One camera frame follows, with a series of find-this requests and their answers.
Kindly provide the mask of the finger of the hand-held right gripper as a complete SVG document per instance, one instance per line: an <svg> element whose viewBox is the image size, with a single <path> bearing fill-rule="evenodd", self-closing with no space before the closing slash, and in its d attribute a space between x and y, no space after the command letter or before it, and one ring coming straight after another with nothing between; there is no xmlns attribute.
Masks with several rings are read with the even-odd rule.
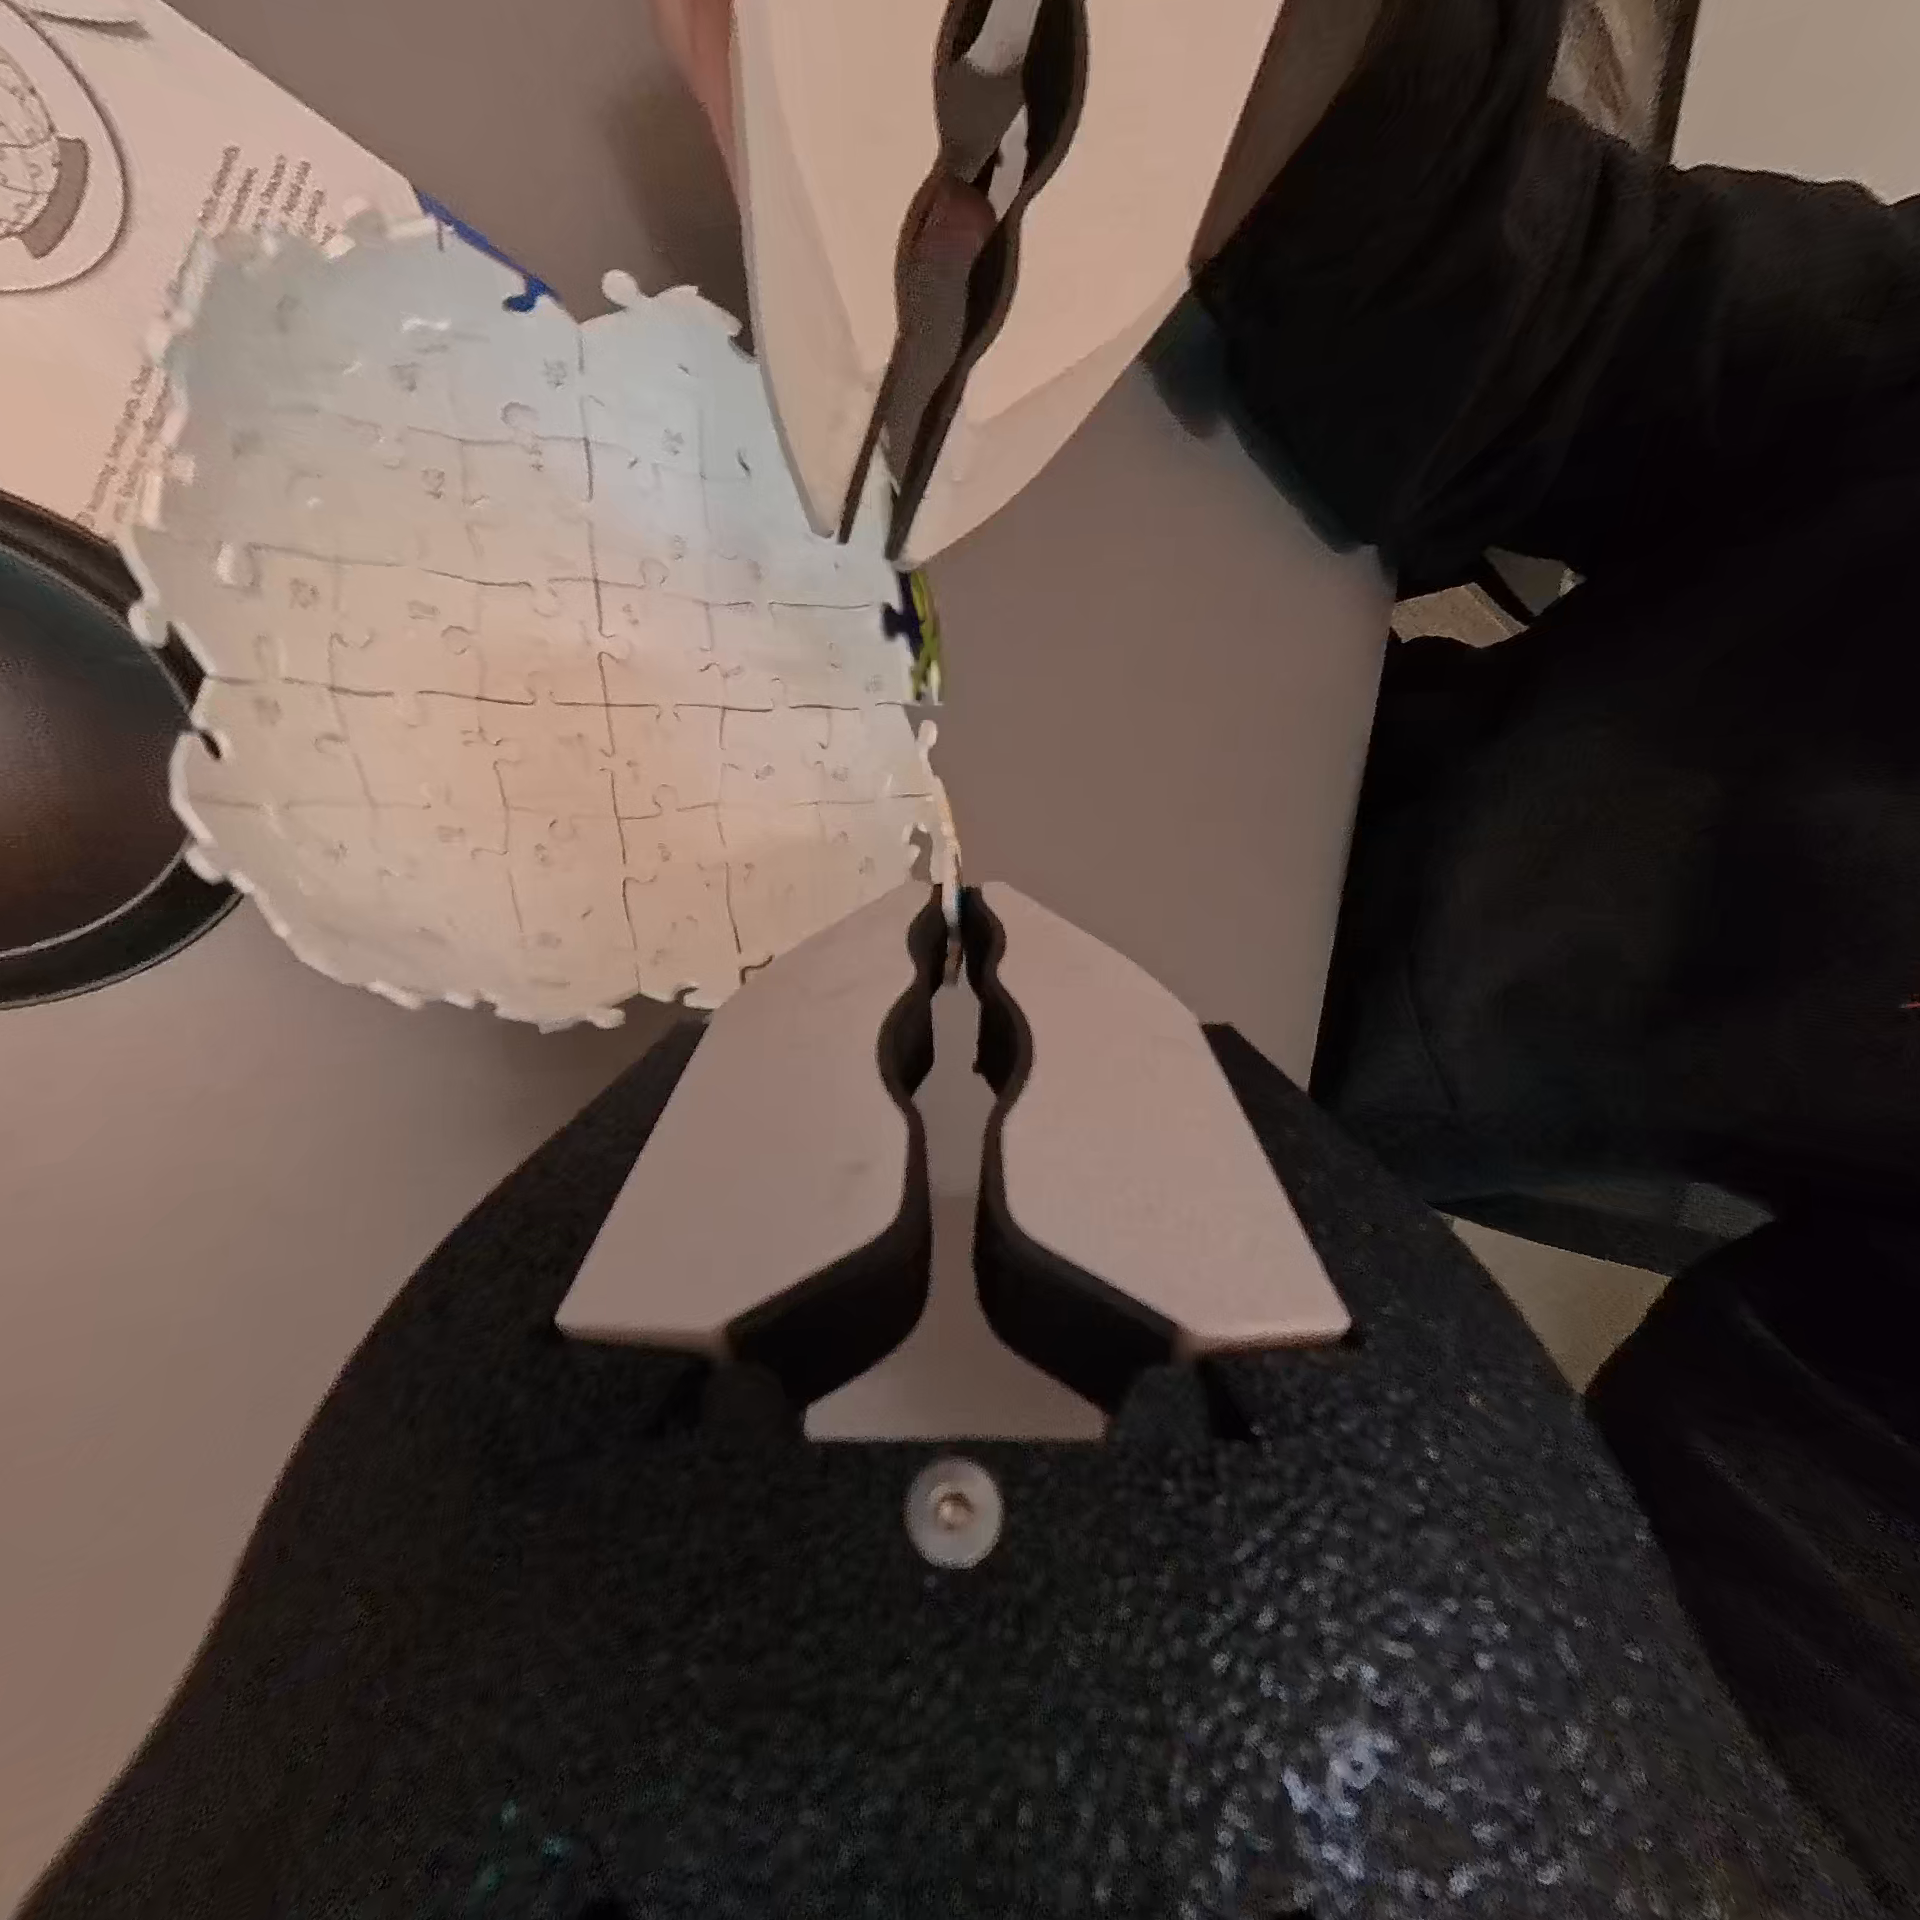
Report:
<svg viewBox="0 0 1920 1920"><path fill-rule="evenodd" d="M898 248L942 153L938 70L987 5L744 1L734 10L736 182L752 333L786 466L822 536L861 514L859 468L895 358Z"/></svg>
<svg viewBox="0 0 1920 1920"><path fill-rule="evenodd" d="M898 471L900 565L925 565L1026 489L1182 300L1280 10L1038 7L1022 60L1024 170Z"/></svg>

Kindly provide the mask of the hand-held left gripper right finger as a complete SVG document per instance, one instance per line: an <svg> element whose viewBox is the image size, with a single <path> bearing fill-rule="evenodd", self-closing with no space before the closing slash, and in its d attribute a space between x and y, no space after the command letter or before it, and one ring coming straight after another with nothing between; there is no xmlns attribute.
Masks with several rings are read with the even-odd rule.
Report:
<svg viewBox="0 0 1920 1920"><path fill-rule="evenodd" d="M1006 1348L1120 1413L1159 1368L1354 1329L1189 1006L1002 880L967 889L967 983L994 1092L975 1295Z"/></svg>

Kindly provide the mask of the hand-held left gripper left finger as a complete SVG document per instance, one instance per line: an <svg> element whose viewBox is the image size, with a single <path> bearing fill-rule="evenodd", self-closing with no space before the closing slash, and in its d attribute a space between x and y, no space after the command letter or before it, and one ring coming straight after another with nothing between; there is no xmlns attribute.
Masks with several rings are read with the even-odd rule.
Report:
<svg viewBox="0 0 1920 1920"><path fill-rule="evenodd" d="M556 1325L756 1368L810 1408L918 1322L930 1286L917 1089L948 921L886 894L707 1022Z"/></svg>

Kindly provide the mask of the partly built puzzle ball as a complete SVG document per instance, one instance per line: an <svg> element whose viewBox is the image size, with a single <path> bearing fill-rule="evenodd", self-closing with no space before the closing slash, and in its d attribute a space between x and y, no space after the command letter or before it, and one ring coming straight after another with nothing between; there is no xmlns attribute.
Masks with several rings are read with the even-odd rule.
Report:
<svg viewBox="0 0 1920 1920"><path fill-rule="evenodd" d="M127 623L197 669L197 872L311 969L544 1031L710 1009L903 882L955 919L939 645L816 534L726 308L576 320L430 216L200 240Z"/></svg>

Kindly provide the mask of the white instruction leaflet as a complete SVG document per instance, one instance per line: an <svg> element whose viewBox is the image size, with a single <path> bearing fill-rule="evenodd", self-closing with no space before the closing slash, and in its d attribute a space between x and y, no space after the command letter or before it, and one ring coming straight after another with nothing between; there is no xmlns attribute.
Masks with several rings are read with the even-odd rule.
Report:
<svg viewBox="0 0 1920 1920"><path fill-rule="evenodd" d="M4 5L4 495L156 522L182 417L540 440L580 338L538 281L167 5Z"/></svg>

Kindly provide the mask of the person's right forearm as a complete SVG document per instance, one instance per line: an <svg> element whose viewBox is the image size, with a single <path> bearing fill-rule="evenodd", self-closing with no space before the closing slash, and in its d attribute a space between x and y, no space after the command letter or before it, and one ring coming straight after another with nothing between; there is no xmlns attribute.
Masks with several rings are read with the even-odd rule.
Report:
<svg viewBox="0 0 1920 1920"><path fill-rule="evenodd" d="M1915 199L1599 133L1563 10L1285 5L1191 287L1263 457L1427 574L1915 506Z"/></svg>

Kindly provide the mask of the black ball stand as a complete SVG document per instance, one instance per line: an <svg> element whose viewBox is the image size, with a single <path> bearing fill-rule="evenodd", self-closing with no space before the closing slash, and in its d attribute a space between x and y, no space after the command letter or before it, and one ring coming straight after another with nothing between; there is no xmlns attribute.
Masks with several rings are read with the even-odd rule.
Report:
<svg viewBox="0 0 1920 1920"><path fill-rule="evenodd" d="M170 798L200 669L141 641L96 534L2 493L2 1006L101 992L192 946L237 894Z"/></svg>

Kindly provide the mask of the person's right hand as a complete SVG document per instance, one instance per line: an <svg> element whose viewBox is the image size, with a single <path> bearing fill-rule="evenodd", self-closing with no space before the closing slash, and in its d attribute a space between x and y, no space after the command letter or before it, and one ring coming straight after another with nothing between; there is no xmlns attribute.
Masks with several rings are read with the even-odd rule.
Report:
<svg viewBox="0 0 1920 1920"><path fill-rule="evenodd" d="M651 1L660 45L701 106L712 144L736 170L734 1Z"/></svg>

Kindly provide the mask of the person's dark clothing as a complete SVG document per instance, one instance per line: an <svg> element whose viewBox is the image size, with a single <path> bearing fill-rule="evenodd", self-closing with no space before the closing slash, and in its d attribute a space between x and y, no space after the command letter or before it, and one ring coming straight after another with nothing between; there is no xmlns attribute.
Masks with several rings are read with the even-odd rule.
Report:
<svg viewBox="0 0 1920 1920"><path fill-rule="evenodd" d="M1591 1385L1696 1633L1915 1914L1915 594L1781 538L1388 649L1314 1092L1432 1202L1715 1186Z"/></svg>

